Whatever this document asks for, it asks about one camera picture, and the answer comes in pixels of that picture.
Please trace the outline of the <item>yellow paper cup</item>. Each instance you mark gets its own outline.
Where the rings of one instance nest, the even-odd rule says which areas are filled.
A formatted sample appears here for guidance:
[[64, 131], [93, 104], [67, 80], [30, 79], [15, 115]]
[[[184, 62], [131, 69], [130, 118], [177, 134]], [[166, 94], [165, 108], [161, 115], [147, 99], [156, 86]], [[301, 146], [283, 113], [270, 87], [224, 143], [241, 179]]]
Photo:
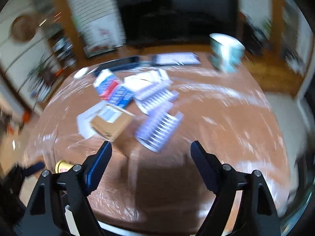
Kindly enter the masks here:
[[64, 173], [68, 172], [74, 165], [70, 164], [64, 160], [59, 160], [55, 165], [55, 172], [56, 173]]

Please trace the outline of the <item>brown cardboard box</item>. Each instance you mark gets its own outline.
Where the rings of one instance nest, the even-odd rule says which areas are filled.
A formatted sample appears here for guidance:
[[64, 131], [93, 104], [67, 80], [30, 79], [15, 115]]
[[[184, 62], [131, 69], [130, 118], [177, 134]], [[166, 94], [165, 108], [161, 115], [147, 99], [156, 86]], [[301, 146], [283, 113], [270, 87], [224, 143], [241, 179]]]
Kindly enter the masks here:
[[95, 132], [108, 142], [114, 142], [117, 137], [134, 119], [134, 114], [106, 103], [90, 121]]

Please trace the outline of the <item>white plastic box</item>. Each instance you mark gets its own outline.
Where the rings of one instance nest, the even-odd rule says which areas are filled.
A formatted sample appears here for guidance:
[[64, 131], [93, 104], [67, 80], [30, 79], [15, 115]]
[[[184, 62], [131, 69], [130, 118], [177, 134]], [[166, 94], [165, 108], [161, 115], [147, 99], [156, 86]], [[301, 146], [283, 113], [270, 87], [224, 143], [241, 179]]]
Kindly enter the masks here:
[[84, 139], [89, 139], [95, 135], [95, 131], [92, 129], [90, 122], [99, 113], [99, 111], [101, 111], [105, 104], [105, 101], [101, 101], [77, 116], [77, 130]]

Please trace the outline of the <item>white slotted plastic tray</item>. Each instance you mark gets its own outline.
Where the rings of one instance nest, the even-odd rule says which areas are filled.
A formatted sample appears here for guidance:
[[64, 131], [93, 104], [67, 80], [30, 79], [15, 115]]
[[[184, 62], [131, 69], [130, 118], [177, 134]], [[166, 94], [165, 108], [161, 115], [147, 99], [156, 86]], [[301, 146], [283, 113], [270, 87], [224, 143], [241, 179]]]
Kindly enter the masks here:
[[184, 115], [168, 113], [169, 108], [153, 111], [135, 133], [135, 139], [154, 153], [161, 152], [181, 124]]

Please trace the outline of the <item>blue red medicine box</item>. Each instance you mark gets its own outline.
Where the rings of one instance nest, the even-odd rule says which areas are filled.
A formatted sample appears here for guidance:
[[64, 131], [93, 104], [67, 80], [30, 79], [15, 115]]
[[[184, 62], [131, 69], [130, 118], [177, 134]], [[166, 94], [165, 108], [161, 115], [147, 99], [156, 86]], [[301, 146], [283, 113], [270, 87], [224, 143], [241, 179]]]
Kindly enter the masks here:
[[123, 109], [133, 99], [133, 91], [125, 87], [109, 69], [100, 72], [93, 87], [102, 100]]

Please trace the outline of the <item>clear plastic table cover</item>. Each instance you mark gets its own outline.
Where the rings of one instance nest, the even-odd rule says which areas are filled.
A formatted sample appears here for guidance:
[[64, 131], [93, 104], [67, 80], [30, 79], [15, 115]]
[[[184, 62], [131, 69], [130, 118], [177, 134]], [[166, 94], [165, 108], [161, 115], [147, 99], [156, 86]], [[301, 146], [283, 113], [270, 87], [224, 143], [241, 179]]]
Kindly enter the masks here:
[[131, 123], [114, 140], [99, 187], [88, 200], [98, 220], [133, 230], [194, 231], [214, 201], [191, 158], [200, 142], [238, 171], [262, 172], [279, 214], [290, 188], [284, 140], [251, 74], [211, 66], [165, 67], [177, 93], [154, 120], [134, 102]]

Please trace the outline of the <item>white earbuds case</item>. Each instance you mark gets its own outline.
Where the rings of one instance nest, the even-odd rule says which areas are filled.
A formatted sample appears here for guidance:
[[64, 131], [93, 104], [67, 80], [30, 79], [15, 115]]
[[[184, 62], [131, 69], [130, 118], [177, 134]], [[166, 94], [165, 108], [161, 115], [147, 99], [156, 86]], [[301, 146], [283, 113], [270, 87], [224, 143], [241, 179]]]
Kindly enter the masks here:
[[84, 67], [84, 68], [78, 70], [78, 71], [74, 74], [73, 78], [75, 78], [75, 79], [82, 78], [82, 77], [85, 76], [88, 72], [89, 72], [89, 68], [88, 68], [88, 67]]

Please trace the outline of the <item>teal ceramic mug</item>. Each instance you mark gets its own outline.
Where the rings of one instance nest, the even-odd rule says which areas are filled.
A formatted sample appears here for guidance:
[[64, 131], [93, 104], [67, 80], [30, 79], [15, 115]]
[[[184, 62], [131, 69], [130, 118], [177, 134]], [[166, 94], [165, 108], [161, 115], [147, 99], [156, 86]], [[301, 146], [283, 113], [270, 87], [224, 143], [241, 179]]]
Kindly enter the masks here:
[[213, 33], [209, 35], [211, 54], [209, 61], [219, 71], [235, 73], [244, 57], [245, 47], [232, 36]]

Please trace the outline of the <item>smartphone with lit screen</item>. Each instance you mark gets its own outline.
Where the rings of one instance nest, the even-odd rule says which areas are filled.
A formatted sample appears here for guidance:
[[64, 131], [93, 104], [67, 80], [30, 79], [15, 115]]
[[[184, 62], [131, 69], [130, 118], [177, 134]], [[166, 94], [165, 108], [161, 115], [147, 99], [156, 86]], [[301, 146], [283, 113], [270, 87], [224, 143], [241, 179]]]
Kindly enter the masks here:
[[161, 53], [152, 56], [156, 65], [200, 65], [199, 57], [193, 52]]

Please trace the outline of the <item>black television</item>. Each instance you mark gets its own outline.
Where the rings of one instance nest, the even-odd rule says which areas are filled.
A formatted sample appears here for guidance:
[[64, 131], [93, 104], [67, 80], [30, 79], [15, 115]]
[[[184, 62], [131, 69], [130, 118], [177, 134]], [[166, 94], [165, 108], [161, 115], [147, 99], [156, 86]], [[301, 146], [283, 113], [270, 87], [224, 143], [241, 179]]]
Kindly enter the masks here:
[[207, 43], [236, 36], [238, 0], [116, 0], [128, 45]]

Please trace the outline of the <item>round wall picture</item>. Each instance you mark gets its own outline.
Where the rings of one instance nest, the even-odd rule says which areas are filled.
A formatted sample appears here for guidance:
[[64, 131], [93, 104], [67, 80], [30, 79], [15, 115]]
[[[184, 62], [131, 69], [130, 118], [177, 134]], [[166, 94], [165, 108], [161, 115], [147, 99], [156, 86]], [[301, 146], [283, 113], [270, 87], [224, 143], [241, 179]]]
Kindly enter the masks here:
[[15, 18], [10, 27], [14, 41], [26, 43], [36, 35], [38, 21], [33, 14], [21, 14]]

